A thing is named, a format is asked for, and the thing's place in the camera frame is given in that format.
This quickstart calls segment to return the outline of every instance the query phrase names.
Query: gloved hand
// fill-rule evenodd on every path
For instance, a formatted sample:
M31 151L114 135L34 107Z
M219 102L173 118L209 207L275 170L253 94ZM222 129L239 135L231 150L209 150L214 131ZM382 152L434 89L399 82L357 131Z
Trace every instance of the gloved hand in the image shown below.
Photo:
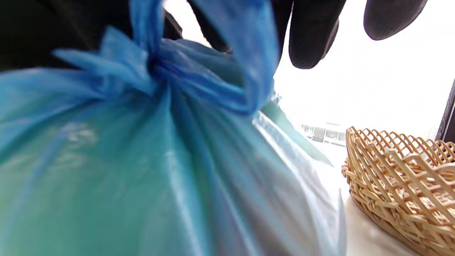
M346 0L272 0L277 26L279 57L283 52L286 28L292 12L289 57L300 69L315 67L332 46L339 27L338 16ZM214 49L226 51L224 43L202 12L188 0L202 34ZM364 28L373 40L382 40L411 24L427 0L367 0Z

